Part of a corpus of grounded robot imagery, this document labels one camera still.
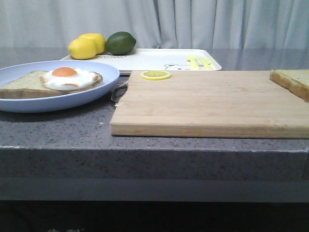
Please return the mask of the light blue round plate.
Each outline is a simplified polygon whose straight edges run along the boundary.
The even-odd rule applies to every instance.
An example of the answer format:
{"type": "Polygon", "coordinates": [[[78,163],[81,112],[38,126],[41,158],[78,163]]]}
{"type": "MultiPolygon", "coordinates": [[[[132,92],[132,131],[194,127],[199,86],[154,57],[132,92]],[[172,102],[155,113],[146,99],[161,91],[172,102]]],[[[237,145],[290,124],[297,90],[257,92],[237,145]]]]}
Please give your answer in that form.
{"type": "Polygon", "coordinates": [[[34,99],[1,99],[0,110],[13,113],[44,113],[81,106],[109,93],[116,86],[120,76],[118,69],[104,63],[81,60],[52,60],[1,68],[0,85],[3,86],[31,71],[50,71],[59,67],[80,68],[99,73],[103,77],[103,83],[90,90],[62,96],[34,99]]]}

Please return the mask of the bread slice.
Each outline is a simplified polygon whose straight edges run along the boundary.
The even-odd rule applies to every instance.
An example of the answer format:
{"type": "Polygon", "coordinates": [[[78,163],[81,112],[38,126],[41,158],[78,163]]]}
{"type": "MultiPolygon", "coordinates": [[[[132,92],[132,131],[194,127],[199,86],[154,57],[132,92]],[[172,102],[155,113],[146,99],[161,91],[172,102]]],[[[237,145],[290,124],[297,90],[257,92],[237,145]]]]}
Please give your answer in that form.
{"type": "Polygon", "coordinates": [[[309,101],[309,70],[271,70],[270,80],[288,89],[304,101],[309,101]]]}
{"type": "Polygon", "coordinates": [[[14,81],[11,81],[0,87],[0,97],[2,99],[33,99],[33,98],[45,98],[54,97],[60,95],[66,95],[81,91],[86,91],[97,86],[102,85],[102,82],[96,86],[88,87],[82,90],[73,91],[59,91],[51,90],[43,86],[41,83],[41,76],[48,71],[32,71],[14,81]]]}

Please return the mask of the white rectangular tray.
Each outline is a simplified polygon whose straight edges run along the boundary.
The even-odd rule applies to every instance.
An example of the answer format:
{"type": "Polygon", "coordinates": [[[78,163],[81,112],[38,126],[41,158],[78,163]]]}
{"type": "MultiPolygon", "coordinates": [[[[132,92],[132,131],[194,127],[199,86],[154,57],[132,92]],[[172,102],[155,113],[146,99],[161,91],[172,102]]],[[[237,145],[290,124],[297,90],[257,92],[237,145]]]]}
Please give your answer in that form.
{"type": "Polygon", "coordinates": [[[189,54],[196,55],[201,70],[204,70],[199,57],[211,61],[214,71],[222,67],[211,55],[201,49],[134,49],[129,55],[116,56],[110,53],[97,55],[88,61],[99,62],[114,66],[122,74],[130,74],[137,70],[190,70],[190,63],[187,61],[189,54]]]}

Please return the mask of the lemon slice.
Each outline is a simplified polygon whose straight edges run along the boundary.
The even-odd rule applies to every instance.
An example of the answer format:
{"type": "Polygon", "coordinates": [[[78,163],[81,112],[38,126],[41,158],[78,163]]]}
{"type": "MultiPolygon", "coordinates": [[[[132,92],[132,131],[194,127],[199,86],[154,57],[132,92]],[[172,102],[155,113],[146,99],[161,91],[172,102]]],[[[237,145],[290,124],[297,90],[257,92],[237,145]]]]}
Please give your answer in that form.
{"type": "Polygon", "coordinates": [[[171,77],[171,73],[161,70],[149,70],[140,74],[141,78],[146,80],[164,80],[171,77]]]}

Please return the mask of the wooden cutting board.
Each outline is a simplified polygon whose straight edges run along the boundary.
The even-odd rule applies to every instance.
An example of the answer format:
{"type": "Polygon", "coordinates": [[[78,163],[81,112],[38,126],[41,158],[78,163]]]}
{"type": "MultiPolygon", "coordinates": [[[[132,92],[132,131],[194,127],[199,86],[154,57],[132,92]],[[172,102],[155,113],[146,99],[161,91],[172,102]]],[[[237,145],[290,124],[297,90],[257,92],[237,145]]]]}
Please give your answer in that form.
{"type": "Polygon", "coordinates": [[[133,71],[110,121],[113,135],[307,139],[309,104],[269,71],[133,71]]]}

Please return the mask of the green lime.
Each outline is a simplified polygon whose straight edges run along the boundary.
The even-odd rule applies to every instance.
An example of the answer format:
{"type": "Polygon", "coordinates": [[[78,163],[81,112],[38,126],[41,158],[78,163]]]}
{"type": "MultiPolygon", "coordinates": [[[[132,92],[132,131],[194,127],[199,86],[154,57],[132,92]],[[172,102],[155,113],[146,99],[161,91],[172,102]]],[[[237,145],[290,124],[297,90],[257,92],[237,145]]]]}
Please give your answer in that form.
{"type": "Polygon", "coordinates": [[[112,34],[105,43],[106,51],[114,55],[127,55],[133,51],[136,39],[126,31],[112,34]]]}

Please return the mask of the rear yellow lemon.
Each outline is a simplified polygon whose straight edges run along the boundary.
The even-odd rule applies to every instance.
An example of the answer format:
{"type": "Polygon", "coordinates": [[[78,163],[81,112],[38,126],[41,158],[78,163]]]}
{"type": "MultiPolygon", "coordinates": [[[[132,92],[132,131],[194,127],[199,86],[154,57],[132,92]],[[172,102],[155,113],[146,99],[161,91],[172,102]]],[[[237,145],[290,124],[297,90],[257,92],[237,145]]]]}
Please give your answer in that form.
{"type": "Polygon", "coordinates": [[[93,40],[97,47],[97,55],[104,53],[106,39],[103,35],[99,33],[86,33],[82,34],[80,38],[93,40]]]}

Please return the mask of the yellow lemon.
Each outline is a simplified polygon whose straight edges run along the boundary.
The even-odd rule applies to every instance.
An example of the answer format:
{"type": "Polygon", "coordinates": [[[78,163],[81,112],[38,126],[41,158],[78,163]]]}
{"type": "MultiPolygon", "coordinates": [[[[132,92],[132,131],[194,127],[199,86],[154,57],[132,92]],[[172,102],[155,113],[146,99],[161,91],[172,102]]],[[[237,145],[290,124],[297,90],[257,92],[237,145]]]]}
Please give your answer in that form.
{"type": "Polygon", "coordinates": [[[97,47],[97,55],[104,53],[106,39],[103,35],[99,33],[86,33],[82,34],[80,38],[93,40],[97,47]]]}
{"type": "Polygon", "coordinates": [[[97,46],[91,39],[78,38],[71,41],[68,46],[68,51],[75,59],[90,59],[96,56],[97,46]]]}

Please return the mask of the grey curtain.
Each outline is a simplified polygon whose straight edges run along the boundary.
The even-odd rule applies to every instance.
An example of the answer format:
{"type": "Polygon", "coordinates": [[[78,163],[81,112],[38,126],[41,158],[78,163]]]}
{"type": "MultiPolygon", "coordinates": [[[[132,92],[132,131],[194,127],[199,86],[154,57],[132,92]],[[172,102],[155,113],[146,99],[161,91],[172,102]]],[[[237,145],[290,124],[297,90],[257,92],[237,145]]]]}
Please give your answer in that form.
{"type": "Polygon", "coordinates": [[[127,31],[139,48],[307,49],[306,0],[3,0],[2,47],[127,31]]]}

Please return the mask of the front yellow lemon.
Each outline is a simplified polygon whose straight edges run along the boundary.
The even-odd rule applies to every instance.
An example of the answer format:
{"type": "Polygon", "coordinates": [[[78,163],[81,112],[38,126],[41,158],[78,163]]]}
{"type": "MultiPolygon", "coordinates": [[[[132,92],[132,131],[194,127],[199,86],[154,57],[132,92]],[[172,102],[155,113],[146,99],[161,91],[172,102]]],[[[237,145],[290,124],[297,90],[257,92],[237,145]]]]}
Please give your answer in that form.
{"type": "Polygon", "coordinates": [[[96,56],[97,46],[91,39],[78,38],[71,41],[68,46],[68,51],[75,59],[90,59],[96,56]]]}

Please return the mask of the fried egg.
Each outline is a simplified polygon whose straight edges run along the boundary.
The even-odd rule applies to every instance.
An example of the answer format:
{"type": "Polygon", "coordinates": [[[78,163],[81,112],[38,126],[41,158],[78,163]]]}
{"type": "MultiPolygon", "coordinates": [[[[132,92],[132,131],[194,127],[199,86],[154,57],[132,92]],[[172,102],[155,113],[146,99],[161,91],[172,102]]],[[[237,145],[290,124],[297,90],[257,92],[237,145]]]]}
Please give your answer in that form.
{"type": "Polygon", "coordinates": [[[41,83],[51,90],[73,91],[93,87],[102,82],[102,76],[79,68],[60,67],[41,76],[41,83]]]}

